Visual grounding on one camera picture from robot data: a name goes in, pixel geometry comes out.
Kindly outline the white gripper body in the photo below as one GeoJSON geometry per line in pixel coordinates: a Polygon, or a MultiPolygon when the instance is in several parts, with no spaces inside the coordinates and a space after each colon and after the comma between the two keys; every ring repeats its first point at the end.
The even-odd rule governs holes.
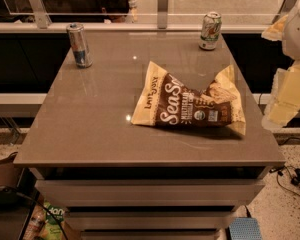
{"type": "Polygon", "coordinates": [[[283,53],[300,61],[300,0],[288,13],[282,34],[283,53]]]}

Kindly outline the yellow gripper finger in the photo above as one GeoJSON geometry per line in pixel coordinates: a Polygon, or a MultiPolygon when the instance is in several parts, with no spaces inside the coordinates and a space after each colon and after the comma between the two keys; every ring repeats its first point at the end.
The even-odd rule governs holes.
{"type": "Polygon", "coordinates": [[[273,130],[286,126],[300,110],[300,61],[287,70],[278,68],[261,124],[273,130]]]}
{"type": "Polygon", "coordinates": [[[270,41],[281,41],[283,30],[288,16],[285,15],[269,26],[261,34],[261,37],[270,41]]]}

